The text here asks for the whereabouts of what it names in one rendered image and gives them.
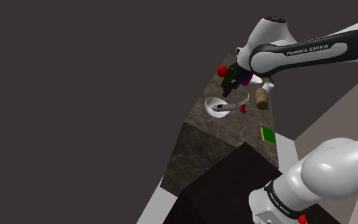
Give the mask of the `purple object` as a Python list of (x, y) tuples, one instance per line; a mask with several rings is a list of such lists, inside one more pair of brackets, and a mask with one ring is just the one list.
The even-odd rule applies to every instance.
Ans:
[(251, 73), (240, 84), (243, 85), (243, 86), (247, 86), (250, 83), (250, 81), (252, 80), (252, 77), (253, 77), (253, 74)]

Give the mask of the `dark green bottle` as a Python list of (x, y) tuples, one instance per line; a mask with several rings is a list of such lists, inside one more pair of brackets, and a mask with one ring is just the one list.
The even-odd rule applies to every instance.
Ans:
[(235, 75), (235, 70), (237, 68), (237, 63), (234, 62), (228, 68), (229, 68), (229, 70), (228, 70), (226, 76), (223, 78), (223, 81), (221, 82), (221, 88), (225, 88), (225, 86), (233, 79), (233, 77)]

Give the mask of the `white cup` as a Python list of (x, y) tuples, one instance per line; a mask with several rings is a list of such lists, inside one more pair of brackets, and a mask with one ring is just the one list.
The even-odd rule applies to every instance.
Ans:
[(263, 86), (262, 86), (262, 89), (264, 89), (266, 91), (267, 94), (269, 94), (272, 89), (274, 88), (274, 84), (269, 82), (269, 81), (266, 81), (264, 82)]

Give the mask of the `grey remote control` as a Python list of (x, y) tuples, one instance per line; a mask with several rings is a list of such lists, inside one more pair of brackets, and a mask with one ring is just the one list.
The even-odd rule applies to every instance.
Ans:
[(212, 107), (213, 111), (223, 112), (223, 111), (234, 111), (240, 109), (240, 107), (247, 103), (247, 99), (244, 99), (236, 104), (218, 104)]

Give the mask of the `brown cork cylinder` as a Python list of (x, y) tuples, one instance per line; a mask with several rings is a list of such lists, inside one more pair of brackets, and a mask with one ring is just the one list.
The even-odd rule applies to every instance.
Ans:
[(256, 101), (256, 107), (260, 110), (267, 110), (268, 105), (268, 96), (266, 93), (266, 90), (263, 88), (258, 88), (255, 91), (255, 101)]

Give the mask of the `green and yellow sponge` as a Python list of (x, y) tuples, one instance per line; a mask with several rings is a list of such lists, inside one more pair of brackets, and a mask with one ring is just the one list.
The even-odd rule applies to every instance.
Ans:
[(265, 126), (261, 126), (260, 131), (261, 131), (261, 138), (262, 138), (263, 142), (266, 142), (269, 144), (276, 144), (275, 134), (273, 133), (272, 129), (265, 127)]

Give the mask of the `dark robot stand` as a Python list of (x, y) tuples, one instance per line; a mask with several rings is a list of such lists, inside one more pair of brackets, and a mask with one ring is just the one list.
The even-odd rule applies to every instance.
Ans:
[(254, 224), (249, 194), (281, 172), (249, 144), (174, 146), (162, 187), (177, 196), (162, 224)]

